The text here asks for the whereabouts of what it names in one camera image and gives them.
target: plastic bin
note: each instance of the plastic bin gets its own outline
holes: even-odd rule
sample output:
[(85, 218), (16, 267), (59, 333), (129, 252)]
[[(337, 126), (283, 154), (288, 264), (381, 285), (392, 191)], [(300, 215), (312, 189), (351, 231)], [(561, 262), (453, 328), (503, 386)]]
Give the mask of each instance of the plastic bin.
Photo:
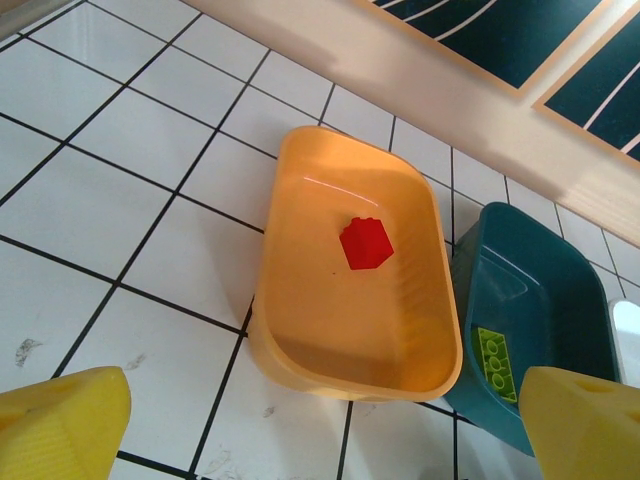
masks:
[[(382, 221), (395, 253), (351, 270), (340, 234)], [(426, 401), (462, 346), (435, 196), (404, 160), (319, 127), (284, 139), (249, 325), (273, 381), (349, 400)]]
[(640, 478), (640, 390), (535, 367), (520, 410), (545, 480)]
[(518, 403), (485, 379), (472, 330), (501, 333), (516, 394), (532, 366), (554, 366), (618, 381), (605, 294), (589, 262), (555, 233), (504, 203), (487, 205), (456, 246), (452, 276), (464, 350), (445, 396), (473, 423), (533, 455)]

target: white stripe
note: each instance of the white stripe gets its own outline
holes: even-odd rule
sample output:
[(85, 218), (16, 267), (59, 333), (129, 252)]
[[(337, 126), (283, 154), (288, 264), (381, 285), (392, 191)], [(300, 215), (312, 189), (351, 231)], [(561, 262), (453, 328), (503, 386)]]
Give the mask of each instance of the white stripe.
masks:
[(593, 112), (593, 115), (591, 115), (591, 118), (587, 120), (587, 123), (585, 123), (584, 127), (582, 128), (584, 128), (585, 130), (589, 130), (589, 127), (593, 122), (596, 121), (598, 116), (602, 113), (602, 110), (604, 110), (607, 107), (607, 105), (609, 105), (609, 102), (613, 100), (613, 97), (615, 97), (617, 93), (620, 91), (620, 89), (624, 87), (624, 84), (627, 83), (631, 77), (633, 77), (633, 74), (636, 73), (638, 68), (640, 68), (640, 62), (638, 62), (638, 64), (635, 67), (633, 67), (629, 73), (627, 73), (627, 76), (624, 77), (622, 81), (616, 86), (616, 88), (612, 90), (609, 96), (604, 99), (604, 102), (602, 102), (598, 107), (598, 109), (595, 112)]
[(631, 141), (629, 143), (627, 143), (624, 147), (622, 147), (620, 149), (620, 151), (622, 153), (629, 153), (631, 150), (633, 150), (636, 145), (638, 145), (640, 143), (640, 133), (638, 135), (636, 135), (635, 137), (633, 137), (631, 139)]
[(449, 35), (453, 35), (454, 33), (456, 33), (458, 30), (466, 27), (467, 25), (469, 25), (471, 22), (473, 22), (476, 18), (478, 18), (480, 15), (482, 15), (484, 12), (486, 12), (489, 7), (491, 7), (491, 5), (493, 5), (494, 3), (496, 3), (498, 0), (490, 0), (484, 7), (482, 7), (480, 10), (478, 10), (476, 13), (474, 13), (473, 15), (471, 15), (469, 18), (467, 18), (464, 22), (460, 23), (459, 25), (453, 27), (451, 30), (449, 30), (448, 32), (444, 32), (442, 35), (440, 35), (439, 37), (436, 37), (435, 40), (437, 42), (444, 40), (445, 38), (447, 38)]
[(435, 5), (430, 6), (429, 8), (427, 8), (426, 10), (423, 10), (419, 13), (416, 13), (415, 15), (411, 15), (410, 17), (405, 18), (403, 21), (404, 22), (409, 22), (411, 20), (413, 20), (414, 18), (418, 18), (421, 17), (423, 15), (426, 15), (429, 12), (434, 11), (436, 8), (440, 8), (442, 5), (444, 5), (445, 3), (450, 2), (451, 0), (442, 0), (440, 3), (436, 3)]
[(389, 2), (386, 5), (381, 6), (380, 8), (393, 7), (396, 3), (400, 3), (400, 2), (404, 2), (404, 0), (393, 0), (392, 2)]

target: red hexagonal block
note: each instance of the red hexagonal block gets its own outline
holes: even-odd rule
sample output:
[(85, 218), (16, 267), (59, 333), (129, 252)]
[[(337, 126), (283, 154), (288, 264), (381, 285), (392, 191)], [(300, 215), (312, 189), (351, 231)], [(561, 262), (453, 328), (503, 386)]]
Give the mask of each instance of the red hexagonal block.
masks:
[(340, 234), (340, 243), (351, 270), (378, 268), (393, 255), (387, 232), (376, 218), (353, 218)]

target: teal bin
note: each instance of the teal bin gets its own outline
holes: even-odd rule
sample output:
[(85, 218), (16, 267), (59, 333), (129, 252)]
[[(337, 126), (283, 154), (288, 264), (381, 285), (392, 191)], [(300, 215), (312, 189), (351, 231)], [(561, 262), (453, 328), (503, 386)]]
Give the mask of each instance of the teal bin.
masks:
[[(619, 381), (600, 279), (578, 250), (517, 208), (482, 210), (455, 247), (452, 279), (464, 353), (445, 398), (477, 426), (533, 456), (517, 403), (529, 367)], [(478, 328), (504, 335), (515, 397), (487, 381)]]

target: yellow plastic tray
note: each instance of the yellow plastic tray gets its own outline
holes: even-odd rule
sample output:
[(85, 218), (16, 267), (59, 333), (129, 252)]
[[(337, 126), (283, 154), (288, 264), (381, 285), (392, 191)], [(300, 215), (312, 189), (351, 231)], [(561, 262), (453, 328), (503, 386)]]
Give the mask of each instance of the yellow plastic tray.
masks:
[[(350, 270), (339, 240), (380, 219), (395, 253)], [(404, 160), (319, 127), (283, 141), (249, 340), (262, 371), (305, 392), (426, 401), (455, 383), (460, 331), (435, 196)]]
[(551, 367), (527, 370), (520, 414), (545, 480), (640, 478), (640, 390)]

